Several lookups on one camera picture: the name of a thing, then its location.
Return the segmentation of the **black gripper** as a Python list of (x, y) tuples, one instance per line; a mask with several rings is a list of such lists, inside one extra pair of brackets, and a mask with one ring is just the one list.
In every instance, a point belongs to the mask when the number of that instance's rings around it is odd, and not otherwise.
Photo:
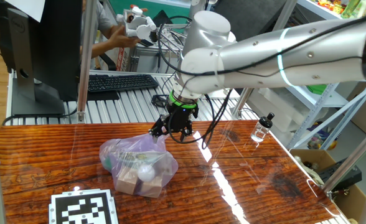
[(180, 105), (175, 103), (166, 106), (169, 115), (161, 114), (159, 119), (154, 123), (149, 130), (149, 134), (153, 139), (158, 139), (160, 136), (166, 136), (171, 133), (181, 133), (180, 142), (192, 134), (192, 121), (190, 116), (198, 117), (198, 106), (195, 105)]

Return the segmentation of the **person's bare hand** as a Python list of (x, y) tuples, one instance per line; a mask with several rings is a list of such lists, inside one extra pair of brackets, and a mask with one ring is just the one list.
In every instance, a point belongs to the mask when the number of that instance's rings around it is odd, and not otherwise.
[(141, 39), (137, 37), (126, 36), (124, 26), (112, 26), (107, 43), (111, 48), (131, 48), (138, 44), (140, 41)]

